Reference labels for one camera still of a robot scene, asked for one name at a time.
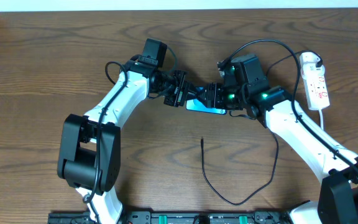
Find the blue Galaxy smartphone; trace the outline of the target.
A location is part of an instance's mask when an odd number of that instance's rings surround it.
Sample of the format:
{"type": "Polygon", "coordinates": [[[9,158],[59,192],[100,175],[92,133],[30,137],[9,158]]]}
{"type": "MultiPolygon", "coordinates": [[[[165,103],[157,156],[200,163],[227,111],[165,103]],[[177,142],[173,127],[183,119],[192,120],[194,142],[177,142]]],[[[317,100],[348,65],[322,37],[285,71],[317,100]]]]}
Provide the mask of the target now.
{"type": "Polygon", "coordinates": [[[220,114],[227,113],[221,89],[217,85],[191,86],[186,97],[186,109],[190,111],[220,114]]]}

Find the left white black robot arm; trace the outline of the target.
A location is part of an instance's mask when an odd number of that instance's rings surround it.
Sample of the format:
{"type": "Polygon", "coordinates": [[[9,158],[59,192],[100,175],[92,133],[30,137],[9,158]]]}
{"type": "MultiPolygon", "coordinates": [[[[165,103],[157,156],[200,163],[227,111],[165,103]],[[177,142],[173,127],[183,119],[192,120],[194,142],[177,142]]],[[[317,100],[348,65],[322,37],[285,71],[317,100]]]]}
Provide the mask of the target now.
{"type": "Polygon", "coordinates": [[[64,121],[57,175],[81,194],[95,223],[120,219],[123,205],[114,184],[121,166],[121,129],[137,105],[162,96],[165,105],[179,107],[196,97],[185,82],[186,72],[161,70],[168,51],[163,42],[147,39],[140,55],[117,64],[119,78],[93,109],[64,121]]]}

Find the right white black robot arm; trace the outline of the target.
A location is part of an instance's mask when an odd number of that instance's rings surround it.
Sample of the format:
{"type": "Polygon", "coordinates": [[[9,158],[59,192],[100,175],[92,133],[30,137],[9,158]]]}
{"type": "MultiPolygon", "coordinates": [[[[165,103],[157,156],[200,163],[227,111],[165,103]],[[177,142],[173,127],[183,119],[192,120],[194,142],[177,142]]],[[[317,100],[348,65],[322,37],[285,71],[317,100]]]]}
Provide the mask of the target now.
{"type": "Polygon", "coordinates": [[[279,135],[321,184],[319,199],[288,212],[291,223],[358,223],[358,155],[336,142],[300,108],[289,92],[271,87],[256,55],[219,63],[223,83],[197,90],[207,108],[246,110],[279,135]]]}

